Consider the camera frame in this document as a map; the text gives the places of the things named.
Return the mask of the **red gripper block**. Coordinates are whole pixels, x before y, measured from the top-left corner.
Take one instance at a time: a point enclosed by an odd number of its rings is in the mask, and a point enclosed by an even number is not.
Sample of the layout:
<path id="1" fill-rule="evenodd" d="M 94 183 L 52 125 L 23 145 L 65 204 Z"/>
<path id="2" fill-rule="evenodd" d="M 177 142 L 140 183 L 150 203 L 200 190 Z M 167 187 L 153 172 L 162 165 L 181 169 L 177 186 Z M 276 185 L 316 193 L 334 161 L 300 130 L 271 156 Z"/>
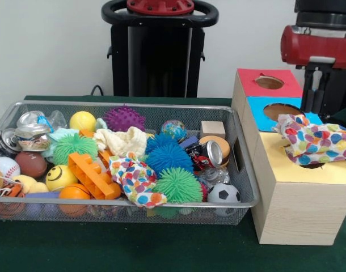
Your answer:
<path id="1" fill-rule="evenodd" d="M 313 79 L 315 72 L 315 66 L 309 63 L 329 63 L 335 69 L 346 69 L 345 32 L 288 25 L 284 28 L 281 36 L 280 51 L 283 62 L 306 66 L 302 111 L 309 113 L 314 101 Z M 329 76 L 328 71 L 322 71 L 317 89 L 317 113 L 320 113 L 322 107 Z"/>

